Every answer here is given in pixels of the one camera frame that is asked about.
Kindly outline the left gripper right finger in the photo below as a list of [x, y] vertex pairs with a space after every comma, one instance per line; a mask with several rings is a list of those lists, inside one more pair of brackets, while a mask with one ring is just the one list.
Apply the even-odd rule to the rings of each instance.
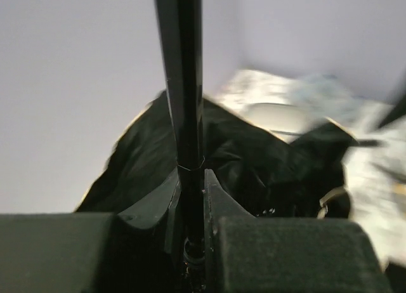
[[387, 293], [366, 233], [345, 219], [256, 218], [205, 171], [207, 292]]

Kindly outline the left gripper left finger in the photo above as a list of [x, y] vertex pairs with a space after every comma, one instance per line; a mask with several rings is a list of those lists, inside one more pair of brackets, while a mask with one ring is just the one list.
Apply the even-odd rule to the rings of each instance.
[[174, 292], [178, 175], [114, 214], [3, 214], [2, 292]]

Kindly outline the clear plastic screw box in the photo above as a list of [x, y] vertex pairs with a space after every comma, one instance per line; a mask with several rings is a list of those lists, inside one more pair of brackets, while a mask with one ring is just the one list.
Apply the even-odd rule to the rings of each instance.
[[311, 114], [325, 117], [351, 117], [360, 102], [353, 93], [330, 74], [311, 74], [296, 79], [289, 86], [289, 101]]

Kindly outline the beige folding umbrella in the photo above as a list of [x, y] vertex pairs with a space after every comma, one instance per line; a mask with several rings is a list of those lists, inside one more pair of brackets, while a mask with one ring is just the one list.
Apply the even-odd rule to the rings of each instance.
[[227, 218], [221, 241], [248, 256], [265, 239], [283, 233], [285, 250], [299, 245], [316, 255], [344, 249], [352, 256], [365, 233], [348, 221], [342, 159], [357, 145], [330, 120], [288, 143], [248, 123], [202, 94], [202, 0], [155, 0], [167, 88], [130, 123], [105, 170], [78, 212], [129, 210], [173, 174], [190, 241], [203, 256], [203, 194], [207, 183], [228, 195], [257, 226]]

